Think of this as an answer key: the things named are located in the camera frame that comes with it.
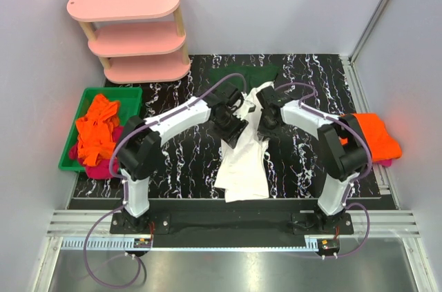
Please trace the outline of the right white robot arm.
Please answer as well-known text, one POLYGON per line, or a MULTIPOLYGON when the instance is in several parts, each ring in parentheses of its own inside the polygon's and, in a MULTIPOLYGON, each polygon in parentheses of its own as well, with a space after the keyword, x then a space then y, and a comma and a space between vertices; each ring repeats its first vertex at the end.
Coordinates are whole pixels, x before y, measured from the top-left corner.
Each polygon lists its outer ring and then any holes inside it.
POLYGON ((277 137, 282 126, 291 125, 318 140, 327 173, 318 208, 326 217, 343 212, 352 184, 372 169, 372 153, 357 118, 324 113, 271 86, 256 97, 262 107, 260 136, 277 137))

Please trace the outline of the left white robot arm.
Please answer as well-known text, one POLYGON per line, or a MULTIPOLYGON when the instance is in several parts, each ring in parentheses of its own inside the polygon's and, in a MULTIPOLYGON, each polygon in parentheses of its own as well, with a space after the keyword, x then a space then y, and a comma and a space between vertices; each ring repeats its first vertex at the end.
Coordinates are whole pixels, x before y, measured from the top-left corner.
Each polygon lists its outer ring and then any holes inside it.
POLYGON ((191 97, 161 115, 147 119, 131 117, 113 153, 124 184, 124 210, 135 219, 148 211, 150 176, 161 162, 162 147, 187 129, 209 122, 215 135, 230 148, 235 148, 248 125, 248 121, 237 114, 243 103, 240 89, 227 84, 224 88, 212 88, 199 97, 191 97))

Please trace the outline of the white and green t-shirt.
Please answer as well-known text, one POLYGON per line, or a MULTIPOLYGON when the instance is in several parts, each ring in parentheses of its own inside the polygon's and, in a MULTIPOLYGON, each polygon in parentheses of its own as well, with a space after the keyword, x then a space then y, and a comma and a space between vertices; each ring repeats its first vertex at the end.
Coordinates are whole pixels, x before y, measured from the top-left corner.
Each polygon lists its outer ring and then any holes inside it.
POLYGON ((215 179, 215 187, 224 190, 225 202, 267 199, 269 187, 264 168, 264 154, 269 142, 258 137, 258 124, 262 106, 257 93, 267 86, 274 87, 279 73, 277 66, 227 66, 209 71, 209 83, 217 83, 227 75, 239 73, 246 80, 244 98, 256 106, 250 112, 246 105, 238 110, 238 117, 249 122, 239 137, 235 148, 221 142, 221 164, 215 179))

